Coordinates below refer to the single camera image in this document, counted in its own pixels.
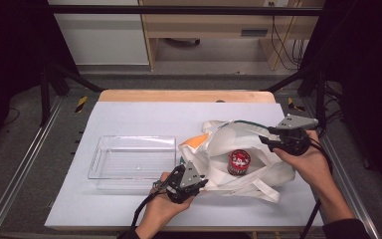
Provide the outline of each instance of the tote bag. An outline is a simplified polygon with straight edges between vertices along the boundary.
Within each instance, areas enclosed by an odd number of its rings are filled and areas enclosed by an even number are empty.
[[[268,132],[265,126],[244,120],[211,120],[203,123],[202,132],[181,143],[178,149],[185,162],[192,161],[199,174],[209,179],[203,190],[279,202],[280,194],[274,187],[294,180],[295,172],[261,143],[259,135]],[[228,172],[229,153],[236,149],[246,151],[251,157],[245,175]]]

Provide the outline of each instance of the red jar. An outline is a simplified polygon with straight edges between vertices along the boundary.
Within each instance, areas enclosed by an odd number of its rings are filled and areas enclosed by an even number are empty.
[[[228,172],[235,176],[244,175],[250,166],[250,162],[251,157],[246,151],[236,149],[229,153]]]

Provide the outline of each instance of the white cabinet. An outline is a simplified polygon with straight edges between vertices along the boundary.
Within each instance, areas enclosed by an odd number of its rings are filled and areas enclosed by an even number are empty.
[[[49,0],[51,5],[138,5],[134,0]],[[148,65],[138,14],[55,14],[77,65]]]

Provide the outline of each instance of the yellow marker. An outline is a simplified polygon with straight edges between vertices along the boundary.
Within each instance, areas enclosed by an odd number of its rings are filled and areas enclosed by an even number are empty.
[[[80,113],[85,105],[87,97],[82,97],[79,101],[79,104],[76,107],[76,113]]]
[[[298,110],[300,112],[305,112],[305,108],[304,107],[296,107],[294,104],[293,104],[293,100],[292,98],[287,98],[287,106],[290,108],[290,109],[295,109],[295,110]]]

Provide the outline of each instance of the wrist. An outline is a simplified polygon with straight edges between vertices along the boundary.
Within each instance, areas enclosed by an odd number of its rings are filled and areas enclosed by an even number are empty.
[[[159,231],[159,228],[151,224],[141,223],[137,228],[135,228],[135,233],[140,239],[150,239]]]
[[[329,223],[355,217],[334,183],[317,187],[315,190]]]

